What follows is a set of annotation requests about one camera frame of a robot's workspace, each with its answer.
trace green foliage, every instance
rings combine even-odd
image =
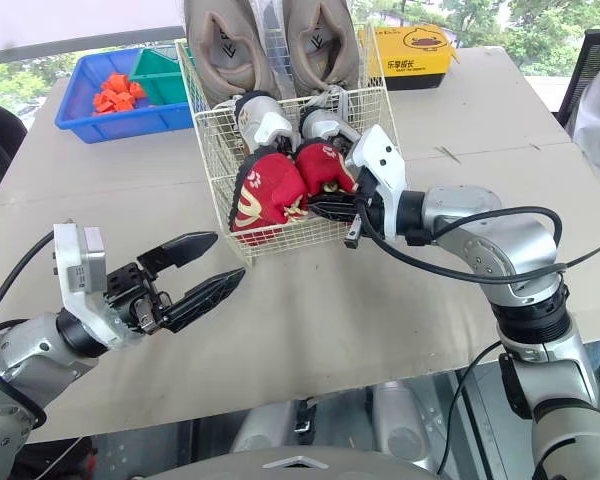
[[[12,112],[23,104],[45,94],[44,80],[29,70],[13,71],[10,64],[0,65],[0,105]]]
[[[502,38],[528,75],[570,76],[585,30],[600,28],[600,0],[512,0]]]
[[[444,0],[450,28],[458,35],[459,46],[489,45],[501,31],[497,21],[504,0]]]
[[[443,0],[445,14],[412,0],[354,0],[353,6],[360,19],[382,12],[401,23],[448,28],[459,47],[501,45],[528,75],[570,76],[585,30],[600,28],[600,0]],[[503,11],[508,22],[499,17]]]

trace window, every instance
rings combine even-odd
[[[0,106],[17,115],[25,126],[30,128],[36,111],[44,104],[53,84],[59,78],[71,76],[80,57],[121,48],[146,47],[163,43],[173,43],[173,40],[61,53],[2,63],[0,64]]]

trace white wire basket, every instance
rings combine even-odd
[[[288,67],[289,56],[286,43],[280,41],[284,39],[282,30],[267,31],[265,38],[279,39],[274,43],[275,48],[268,51],[268,54],[270,58],[271,55],[278,55],[277,60],[285,62]],[[358,43],[359,85],[363,88],[348,91],[349,108],[346,120],[360,133],[375,124],[380,125],[399,148],[375,34],[371,26],[358,29]],[[331,240],[342,241],[349,229],[348,224],[330,221],[313,213],[310,213],[306,220],[299,222],[240,232],[229,230],[229,213],[238,167],[245,159],[243,140],[234,127],[235,117],[232,107],[209,108],[185,40],[176,42],[176,51],[220,230],[236,254],[247,264],[252,265],[256,257],[263,255]],[[303,106],[311,98],[313,97],[292,98],[279,102],[294,128],[298,128]],[[339,95],[329,95],[325,108],[337,112],[338,104]]]

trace table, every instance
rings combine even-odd
[[[559,260],[600,245],[600,182],[499,48],[459,50],[436,90],[391,92],[412,188],[478,184],[503,204],[563,218]],[[86,145],[53,125],[59,81],[0,186],[0,282],[52,223],[101,228],[111,271],[186,231],[215,229],[192,130]],[[427,261],[466,267],[432,247]],[[174,299],[240,261],[220,240],[163,272]],[[0,321],[57,311],[51,248],[21,274]],[[600,256],[566,275],[585,341],[600,338]],[[400,264],[371,242],[260,258],[240,288],[186,330],[100,365],[48,407],[32,441],[198,418],[467,365],[496,339],[476,285]]]

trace tree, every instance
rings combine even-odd
[[[499,45],[498,12],[505,0],[444,0],[449,27],[458,36],[458,46]]]
[[[9,64],[0,65],[0,105],[17,113],[23,104],[47,92],[44,80],[27,71],[10,71]]]
[[[503,44],[523,73],[570,76],[585,30],[600,28],[600,0],[512,0]]]

